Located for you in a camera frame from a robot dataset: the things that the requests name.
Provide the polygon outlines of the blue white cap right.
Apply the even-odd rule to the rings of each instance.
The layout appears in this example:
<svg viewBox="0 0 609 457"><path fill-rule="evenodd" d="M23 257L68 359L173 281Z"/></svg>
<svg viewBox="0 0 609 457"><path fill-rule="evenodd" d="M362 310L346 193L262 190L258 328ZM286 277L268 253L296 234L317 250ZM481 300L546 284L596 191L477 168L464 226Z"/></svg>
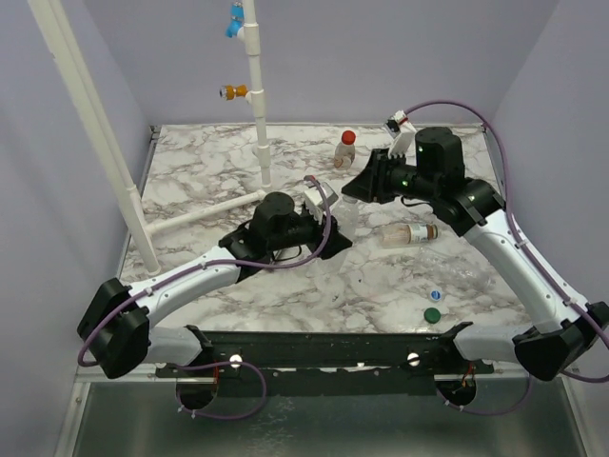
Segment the blue white cap right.
<svg viewBox="0 0 609 457"><path fill-rule="evenodd" d="M429 291L429 299L434 302L434 303L438 303L443 299L443 293L440 289L437 288L433 288Z"/></svg>

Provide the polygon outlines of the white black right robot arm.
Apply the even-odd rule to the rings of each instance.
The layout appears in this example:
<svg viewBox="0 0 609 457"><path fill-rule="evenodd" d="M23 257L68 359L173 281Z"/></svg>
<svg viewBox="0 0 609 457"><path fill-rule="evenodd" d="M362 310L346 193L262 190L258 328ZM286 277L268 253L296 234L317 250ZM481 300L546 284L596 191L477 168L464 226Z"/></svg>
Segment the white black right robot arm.
<svg viewBox="0 0 609 457"><path fill-rule="evenodd" d="M364 203L398 197L426 203L496 269L531 319L529 326L465 325L439 347L440 366L457 373L472 361L509 362L541 381L553 380L607 327L607 305L592 304L567 287L509 218L494 187L466 176L462 141L451 129L421 129L413 142L415 164L407 164L401 153L374 149L360 174L343 186L343 195Z"/></svg>

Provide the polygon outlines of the clear bottle red label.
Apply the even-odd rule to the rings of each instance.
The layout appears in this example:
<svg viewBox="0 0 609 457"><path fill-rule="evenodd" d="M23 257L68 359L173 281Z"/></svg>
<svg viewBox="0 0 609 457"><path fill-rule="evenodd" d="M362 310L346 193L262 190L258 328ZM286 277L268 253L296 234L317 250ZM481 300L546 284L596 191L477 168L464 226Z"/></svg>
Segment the clear bottle red label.
<svg viewBox="0 0 609 457"><path fill-rule="evenodd" d="M355 161L355 156L355 143L353 145L345 145L340 140L334 152L334 167L336 169L349 169Z"/></svg>

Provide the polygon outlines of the aluminium extrusion rail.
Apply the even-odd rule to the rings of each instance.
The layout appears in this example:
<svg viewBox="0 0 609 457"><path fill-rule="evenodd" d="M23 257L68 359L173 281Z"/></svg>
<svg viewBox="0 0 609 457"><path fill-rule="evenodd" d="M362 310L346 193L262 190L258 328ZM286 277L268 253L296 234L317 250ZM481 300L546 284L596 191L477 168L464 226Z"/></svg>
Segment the aluminium extrusion rail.
<svg viewBox="0 0 609 457"><path fill-rule="evenodd" d="M160 137L162 126L153 125L150 126L149 129L151 134L149 136L147 146L146 161L136 185L137 195L140 197L140 199L142 199L146 188L149 170L154 157L156 144L158 143L158 139ZM116 271L117 274L122 272L128 253L129 243L130 235L126 235ZM96 386L105 386L108 384L113 387L124 387L124 385L126 387L127 385L131 384L135 384L136 386L142 383L153 384L151 377L153 375L152 371L153 370L151 367L143 366L136 368L135 371L128 374L127 377L116 380L108 380L100 368L92 368L89 371L82 371L80 368L77 368L74 383L69 396L68 409L64 416L57 445L52 456L77 456L79 454L80 431L81 428L87 428L88 404L94 400L94 390Z"/></svg>

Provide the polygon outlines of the clear bottle green white label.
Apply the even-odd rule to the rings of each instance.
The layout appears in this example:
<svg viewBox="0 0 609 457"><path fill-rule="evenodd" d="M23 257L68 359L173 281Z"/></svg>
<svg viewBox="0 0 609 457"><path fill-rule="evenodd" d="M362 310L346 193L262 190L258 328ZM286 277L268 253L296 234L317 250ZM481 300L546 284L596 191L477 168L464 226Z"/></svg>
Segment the clear bottle green white label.
<svg viewBox="0 0 609 457"><path fill-rule="evenodd" d="M380 244L383 248L403 248L434 241L438 236L436 225L396 224L381 230Z"/></svg>

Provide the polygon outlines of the red bottle cap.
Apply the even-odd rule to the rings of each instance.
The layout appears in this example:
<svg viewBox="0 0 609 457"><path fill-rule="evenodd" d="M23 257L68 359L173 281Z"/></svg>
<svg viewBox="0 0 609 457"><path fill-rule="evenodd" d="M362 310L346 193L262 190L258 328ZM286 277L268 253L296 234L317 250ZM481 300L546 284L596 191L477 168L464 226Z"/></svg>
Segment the red bottle cap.
<svg viewBox="0 0 609 457"><path fill-rule="evenodd" d="M345 130L342 134L341 141L345 145L353 145L356 141L356 133L352 130Z"/></svg>

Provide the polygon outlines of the green bottle cap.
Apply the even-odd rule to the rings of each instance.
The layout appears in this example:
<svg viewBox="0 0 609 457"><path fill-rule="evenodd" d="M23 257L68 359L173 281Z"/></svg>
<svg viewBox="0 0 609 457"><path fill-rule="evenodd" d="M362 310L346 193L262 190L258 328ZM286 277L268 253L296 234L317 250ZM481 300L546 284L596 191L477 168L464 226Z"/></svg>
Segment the green bottle cap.
<svg viewBox="0 0 609 457"><path fill-rule="evenodd" d="M429 324L437 324L440 322L442 314L437 308L427 308L423 312L423 318Z"/></svg>

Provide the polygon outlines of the orange pipe nozzle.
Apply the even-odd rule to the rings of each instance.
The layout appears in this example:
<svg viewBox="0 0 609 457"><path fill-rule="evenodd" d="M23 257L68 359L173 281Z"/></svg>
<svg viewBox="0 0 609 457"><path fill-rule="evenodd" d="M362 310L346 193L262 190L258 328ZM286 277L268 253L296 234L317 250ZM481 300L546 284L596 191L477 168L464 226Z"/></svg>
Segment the orange pipe nozzle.
<svg viewBox="0 0 609 457"><path fill-rule="evenodd" d="M248 88L246 85L241 85L241 86L225 85L225 86L221 86L219 89L220 97L226 101L231 101L236 98L245 98L247 93L248 93Z"/></svg>

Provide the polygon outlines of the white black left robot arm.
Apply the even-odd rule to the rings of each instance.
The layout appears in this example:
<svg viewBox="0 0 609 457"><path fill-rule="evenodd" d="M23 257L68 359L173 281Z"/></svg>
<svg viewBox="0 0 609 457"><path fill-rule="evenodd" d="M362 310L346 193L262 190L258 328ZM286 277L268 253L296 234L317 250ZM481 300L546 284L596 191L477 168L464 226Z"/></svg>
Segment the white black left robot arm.
<svg viewBox="0 0 609 457"><path fill-rule="evenodd" d="M90 353L90 365L109 379L143 363L171 363L191 376L202 375L211 362L204 334L194 326L160 328L161 321L212 291L280 268L275 259L280 250L306 247L311 259L328 260L352 245L323 206L305 201L296 207L289 195L271 192L249 221L195 260L130 285L116 278L104 282L77 327L81 351Z"/></svg>

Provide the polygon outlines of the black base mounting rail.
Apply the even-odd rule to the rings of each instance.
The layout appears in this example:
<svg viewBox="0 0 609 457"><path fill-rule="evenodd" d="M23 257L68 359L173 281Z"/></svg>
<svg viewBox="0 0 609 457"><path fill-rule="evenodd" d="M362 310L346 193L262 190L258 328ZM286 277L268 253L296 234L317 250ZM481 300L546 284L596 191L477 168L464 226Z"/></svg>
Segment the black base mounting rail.
<svg viewBox="0 0 609 457"><path fill-rule="evenodd" d="M222 396L432 395L438 381L493 367L468 362L445 333L304 333L208 331L201 369L174 364L159 378L180 386L216 387Z"/></svg>

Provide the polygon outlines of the clear plastic bottle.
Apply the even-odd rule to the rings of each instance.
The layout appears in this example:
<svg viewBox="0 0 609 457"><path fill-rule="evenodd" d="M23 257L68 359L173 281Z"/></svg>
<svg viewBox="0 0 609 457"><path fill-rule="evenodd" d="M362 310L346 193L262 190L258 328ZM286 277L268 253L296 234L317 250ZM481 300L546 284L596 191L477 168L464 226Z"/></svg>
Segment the clear plastic bottle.
<svg viewBox="0 0 609 457"><path fill-rule="evenodd" d="M359 219L358 200L344 195L334 207L332 214L337 221L339 233L353 241Z"/></svg>

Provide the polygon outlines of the blue pipe valve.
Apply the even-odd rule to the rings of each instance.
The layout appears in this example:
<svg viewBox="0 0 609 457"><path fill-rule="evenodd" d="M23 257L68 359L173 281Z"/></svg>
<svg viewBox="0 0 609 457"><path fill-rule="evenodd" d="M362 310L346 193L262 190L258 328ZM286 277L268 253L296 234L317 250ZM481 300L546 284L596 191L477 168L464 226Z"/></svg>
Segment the blue pipe valve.
<svg viewBox="0 0 609 457"><path fill-rule="evenodd" d="M226 28L225 35L228 38L233 38L238 35L245 20L243 3L241 1L233 1L230 6L229 15L230 21Z"/></svg>

